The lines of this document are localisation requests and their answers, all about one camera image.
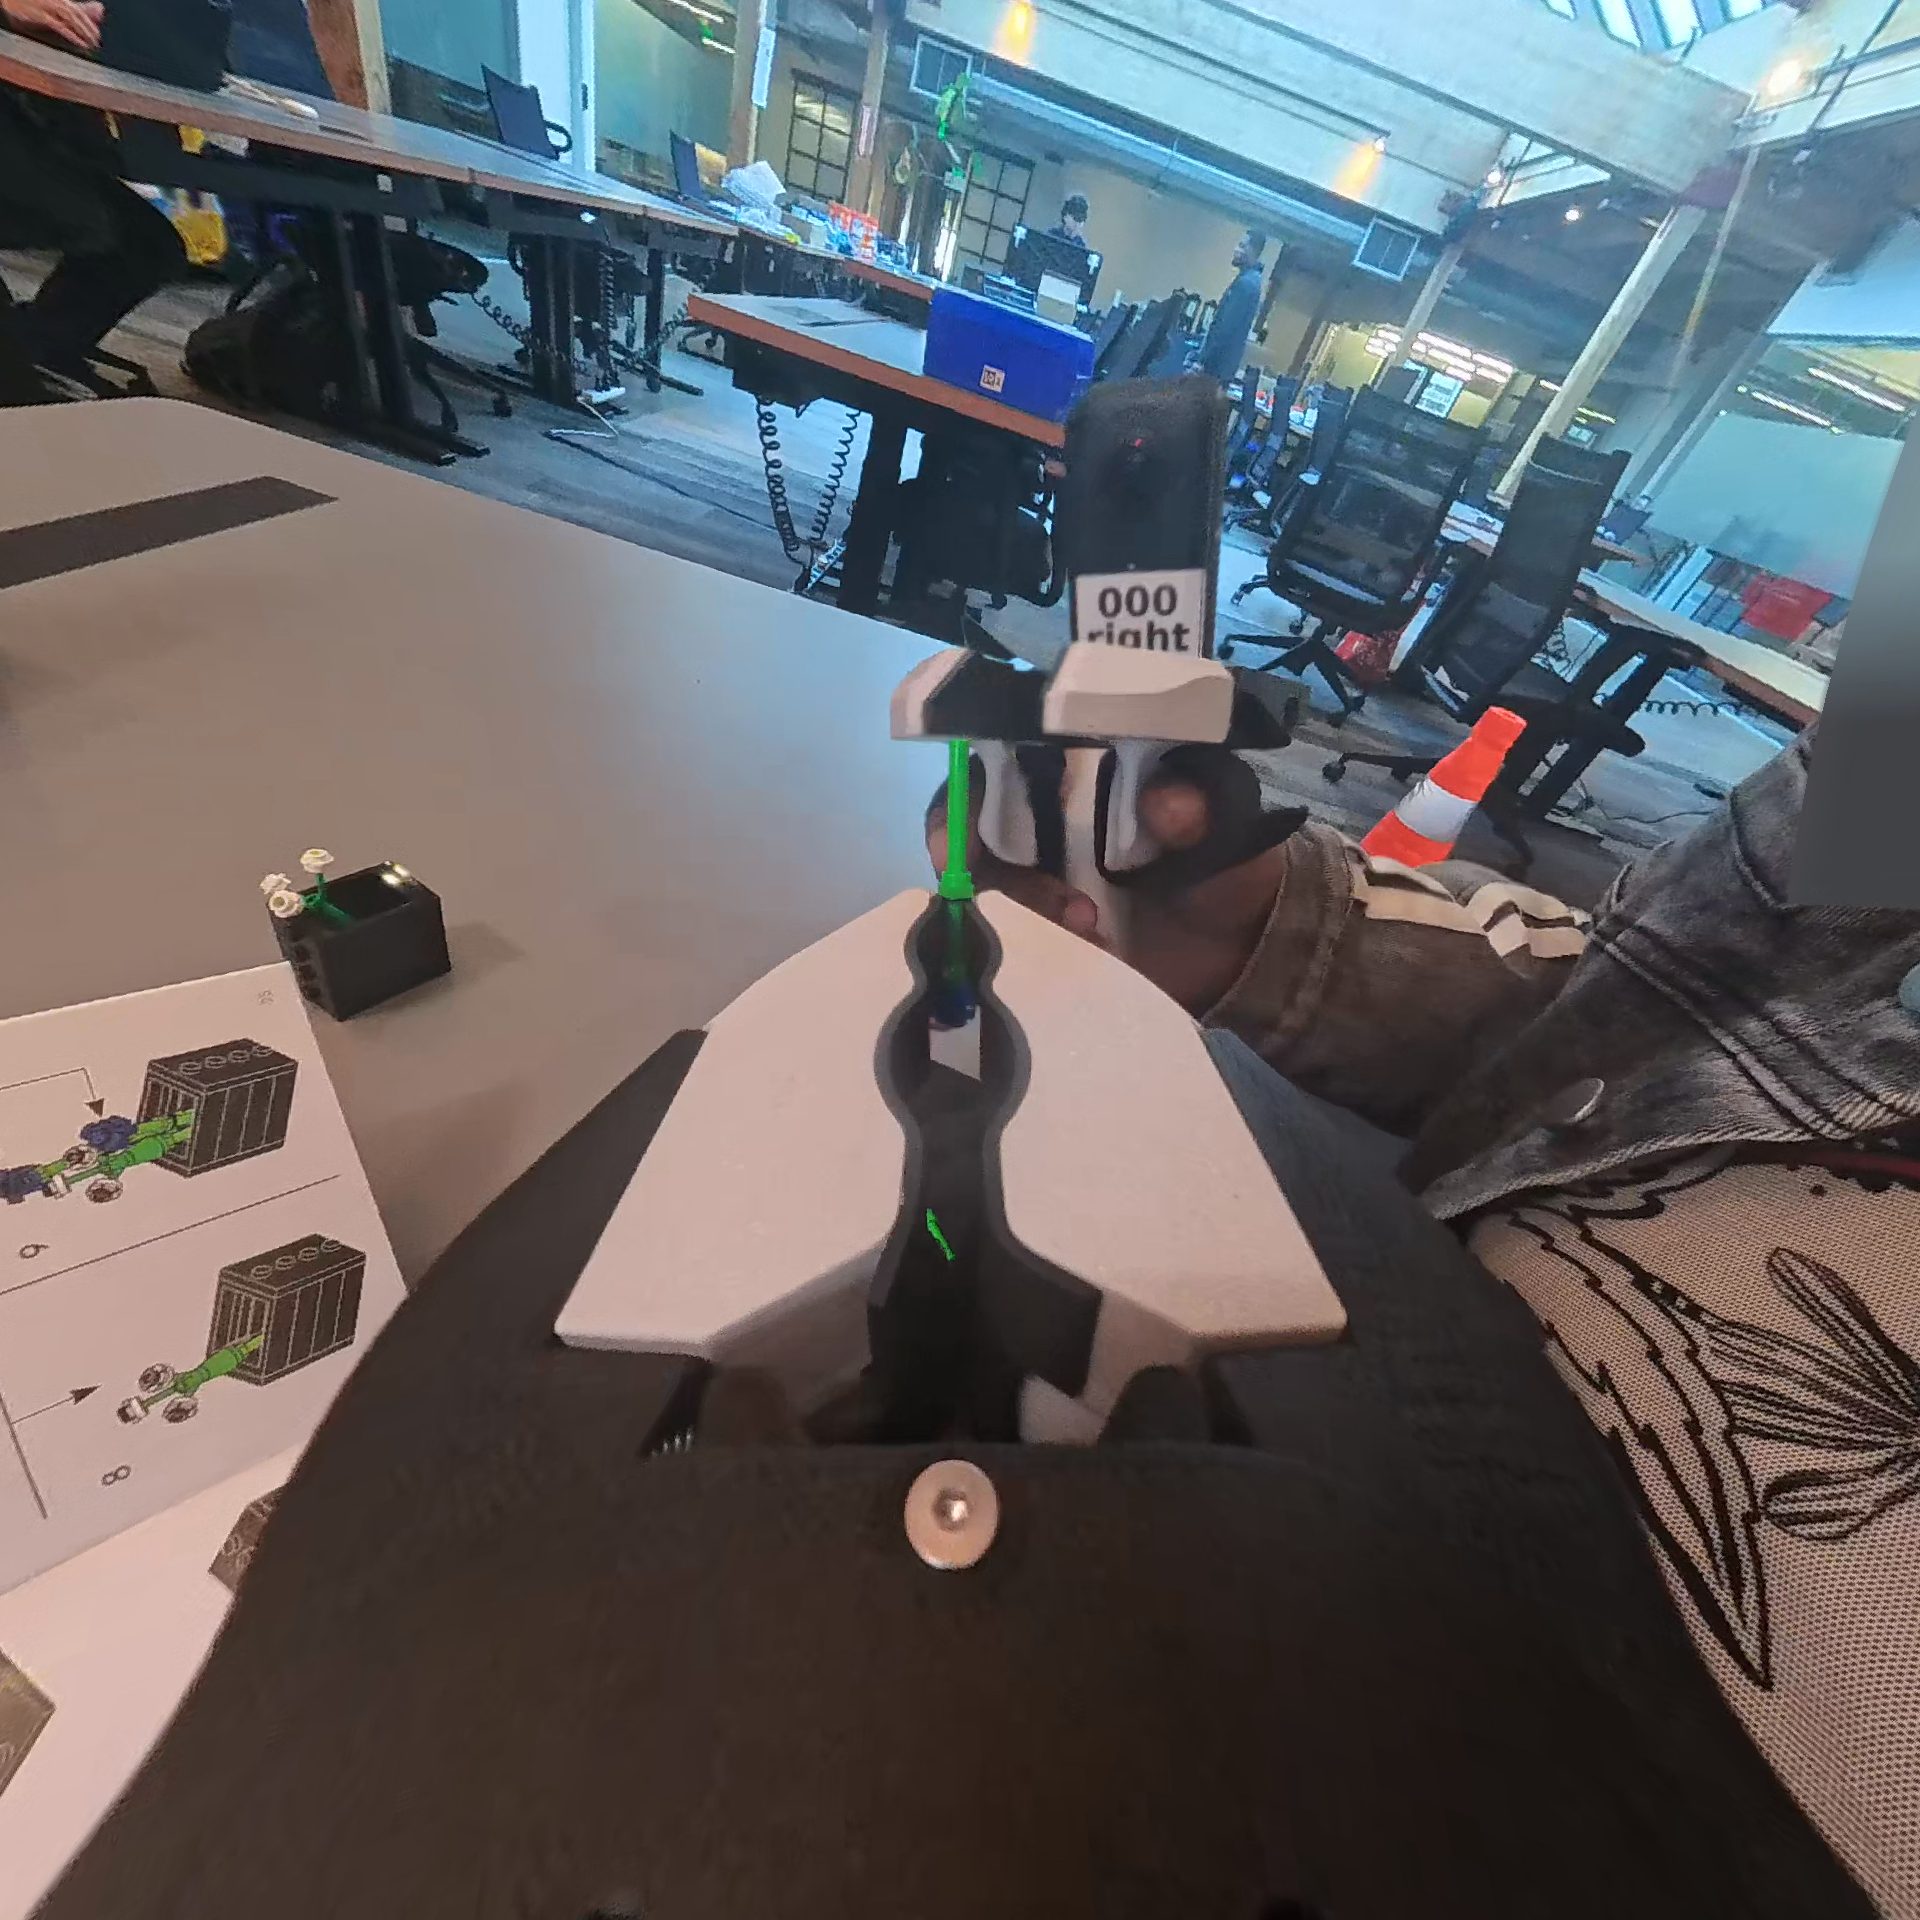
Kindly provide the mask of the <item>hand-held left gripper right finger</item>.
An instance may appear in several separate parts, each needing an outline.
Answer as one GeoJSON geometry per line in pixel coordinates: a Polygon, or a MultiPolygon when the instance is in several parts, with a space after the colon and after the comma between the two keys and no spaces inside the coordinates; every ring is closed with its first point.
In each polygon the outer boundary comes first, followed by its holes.
{"type": "Polygon", "coordinates": [[[982,1013],[1010,1106],[987,1152],[1012,1261],[1000,1339],[1027,1445],[1090,1445],[1142,1372],[1339,1342],[1349,1314],[1202,1027],[1108,950],[1009,895],[982,1013]]]}

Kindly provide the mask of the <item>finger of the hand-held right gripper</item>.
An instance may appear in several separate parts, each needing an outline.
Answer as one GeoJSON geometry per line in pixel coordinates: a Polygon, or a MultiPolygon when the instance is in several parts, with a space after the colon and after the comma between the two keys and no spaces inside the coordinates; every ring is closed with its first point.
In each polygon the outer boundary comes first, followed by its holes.
{"type": "Polygon", "coordinates": [[[1225,746],[1235,680],[1209,655],[1068,644],[1045,688],[1045,735],[1225,746]]]}
{"type": "Polygon", "coordinates": [[[896,686],[894,740],[1040,746],[1050,680],[1035,667],[972,650],[941,650],[896,686]]]}

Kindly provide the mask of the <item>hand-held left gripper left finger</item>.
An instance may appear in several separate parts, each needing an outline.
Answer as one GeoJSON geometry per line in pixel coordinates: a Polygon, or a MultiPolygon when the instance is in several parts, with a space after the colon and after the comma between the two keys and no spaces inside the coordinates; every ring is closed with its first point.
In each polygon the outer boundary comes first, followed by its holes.
{"type": "Polygon", "coordinates": [[[958,1314],[963,1237],[902,1104],[926,1058],[906,892],[716,1014],[561,1308],[574,1354],[864,1370],[873,1317],[958,1314]]]}

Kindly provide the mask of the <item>green lego flower stem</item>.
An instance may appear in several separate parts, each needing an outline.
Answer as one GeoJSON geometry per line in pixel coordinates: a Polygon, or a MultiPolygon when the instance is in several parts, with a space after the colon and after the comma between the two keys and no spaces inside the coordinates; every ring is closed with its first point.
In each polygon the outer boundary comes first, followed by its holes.
{"type": "Polygon", "coordinates": [[[910,1030],[918,1080],[910,1115],[918,1124],[918,1235],[944,1274],[972,1256],[986,1136],[987,1027],[981,999],[973,906],[973,755],[947,747],[944,787],[929,816],[933,895],[915,935],[918,1004],[910,1030]]]}

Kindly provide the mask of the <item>person's right forearm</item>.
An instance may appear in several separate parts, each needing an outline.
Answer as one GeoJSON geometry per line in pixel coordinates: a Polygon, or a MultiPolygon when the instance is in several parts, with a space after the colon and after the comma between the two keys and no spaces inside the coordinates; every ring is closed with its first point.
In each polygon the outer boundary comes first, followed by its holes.
{"type": "Polygon", "coordinates": [[[1402,1154],[1518,1112],[1585,1120],[1633,1014],[1604,1006],[1600,935],[1666,847],[1585,908],[1452,859],[1404,868],[1309,822],[1284,845],[1259,947],[1201,1024],[1402,1154]]]}

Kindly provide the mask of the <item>black lego pot with flowers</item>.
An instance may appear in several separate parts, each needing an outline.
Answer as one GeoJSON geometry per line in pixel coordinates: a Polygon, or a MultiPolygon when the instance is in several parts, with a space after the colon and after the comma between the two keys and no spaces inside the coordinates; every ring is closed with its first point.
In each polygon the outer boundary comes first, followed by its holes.
{"type": "Polygon", "coordinates": [[[451,973],[441,899],[397,861],[347,875],[323,847],[300,855],[300,875],[259,883],[278,956],[300,994],[347,1022],[451,973]]]}

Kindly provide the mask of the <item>lego instruction booklet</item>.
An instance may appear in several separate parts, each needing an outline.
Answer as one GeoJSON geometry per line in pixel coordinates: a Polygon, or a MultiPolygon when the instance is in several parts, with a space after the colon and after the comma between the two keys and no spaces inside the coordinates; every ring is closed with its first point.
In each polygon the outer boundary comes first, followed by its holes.
{"type": "Polygon", "coordinates": [[[286,964],[3,1030],[3,1900],[182,1703],[402,1298],[286,964]]]}

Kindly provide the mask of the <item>person's right hand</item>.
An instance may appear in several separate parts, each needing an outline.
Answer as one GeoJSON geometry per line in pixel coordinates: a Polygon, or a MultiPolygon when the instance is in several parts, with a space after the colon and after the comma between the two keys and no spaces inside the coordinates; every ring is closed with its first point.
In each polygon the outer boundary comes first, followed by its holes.
{"type": "Polygon", "coordinates": [[[1284,845],[1305,806],[1268,806],[1258,773],[1221,747],[1174,747],[1146,778],[1136,826],[1155,845],[1142,875],[1010,868],[1009,893],[1045,922],[1113,952],[1190,1016],[1209,1014],[1253,960],[1281,899],[1284,845]]]}

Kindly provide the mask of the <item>blue storage bin on desk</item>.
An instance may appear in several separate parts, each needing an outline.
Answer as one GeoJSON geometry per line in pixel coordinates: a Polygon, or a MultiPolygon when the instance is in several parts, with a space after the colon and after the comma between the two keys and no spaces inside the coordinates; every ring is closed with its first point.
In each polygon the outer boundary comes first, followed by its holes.
{"type": "Polygon", "coordinates": [[[1094,340],[1035,311],[944,285],[929,302],[921,371],[958,394],[1061,426],[1093,380],[1094,340]]]}

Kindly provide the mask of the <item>black office chair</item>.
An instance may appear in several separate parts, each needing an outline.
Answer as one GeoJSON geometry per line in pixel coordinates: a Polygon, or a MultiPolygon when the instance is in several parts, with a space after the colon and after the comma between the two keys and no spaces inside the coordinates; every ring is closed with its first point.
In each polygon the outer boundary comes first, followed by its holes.
{"type": "Polygon", "coordinates": [[[1277,516],[1264,572],[1232,592],[1297,608],[1277,672],[1318,677],[1344,726],[1364,703],[1341,637],[1390,639],[1412,619],[1445,523],[1486,443],[1475,422],[1424,413],[1379,388],[1356,391],[1326,453],[1314,453],[1277,516]]]}
{"type": "Polygon", "coordinates": [[[1462,726],[1505,708],[1522,731],[1544,731],[1545,747],[1640,757],[1645,742],[1618,714],[1580,701],[1570,683],[1534,664],[1563,626],[1626,463],[1620,448],[1544,440],[1496,549],[1456,564],[1393,680],[1435,699],[1462,726]]]}

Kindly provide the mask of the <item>orange traffic cone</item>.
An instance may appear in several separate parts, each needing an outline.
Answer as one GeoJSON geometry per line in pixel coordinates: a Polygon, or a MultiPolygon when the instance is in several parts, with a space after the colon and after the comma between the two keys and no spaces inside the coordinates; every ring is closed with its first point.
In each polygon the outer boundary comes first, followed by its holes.
{"type": "Polygon", "coordinates": [[[1470,735],[1420,775],[1395,810],[1360,838],[1363,852],[1404,868],[1428,868],[1450,859],[1524,731],[1526,720],[1516,711],[1486,711],[1470,735]]]}

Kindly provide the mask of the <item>wooden desk with black legs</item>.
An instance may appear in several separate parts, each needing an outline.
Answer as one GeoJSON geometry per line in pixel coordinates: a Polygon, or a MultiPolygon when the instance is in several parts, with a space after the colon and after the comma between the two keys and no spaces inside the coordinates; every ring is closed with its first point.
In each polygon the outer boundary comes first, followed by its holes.
{"type": "Polygon", "coordinates": [[[1061,422],[926,374],[923,332],[901,320],[835,299],[710,292],[688,296],[688,320],[725,340],[734,384],[756,403],[798,413],[830,399],[868,419],[838,560],[841,610],[881,610],[910,434],[972,431],[1042,460],[1065,448],[1061,422]]]}

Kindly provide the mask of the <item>black backpack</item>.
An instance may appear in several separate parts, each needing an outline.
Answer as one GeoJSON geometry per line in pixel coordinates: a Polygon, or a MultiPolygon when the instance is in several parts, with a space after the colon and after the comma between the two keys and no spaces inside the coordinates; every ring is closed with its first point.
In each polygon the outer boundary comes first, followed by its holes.
{"type": "Polygon", "coordinates": [[[293,261],[235,288],[196,325],[181,373],[213,398],[306,420],[341,413],[352,395],[355,351],[329,291],[293,261]]]}

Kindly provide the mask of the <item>long wooden desk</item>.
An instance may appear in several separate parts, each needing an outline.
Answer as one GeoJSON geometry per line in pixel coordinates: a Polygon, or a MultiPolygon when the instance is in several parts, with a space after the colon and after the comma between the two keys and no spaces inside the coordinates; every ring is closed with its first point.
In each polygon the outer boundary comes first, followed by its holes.
{"type": "Polygon", "coordinates": [[[459,218],[505,235],[540,291],[528,350],[537,398],[574,398],[574,258],[618,252],[642,269],[645,340],[661,343],[666,262],[716,258],[739,227],[629,182],[300,92],[172,86],[4,30],[4,82],[101,114],[123,178],[206,192],[225,208],[297,208],[320,223],[323,288],[352,346],[337,413],[345,434],[430,467],[482,460],[456,426],[416,413],[393,237],[459,218]]]}

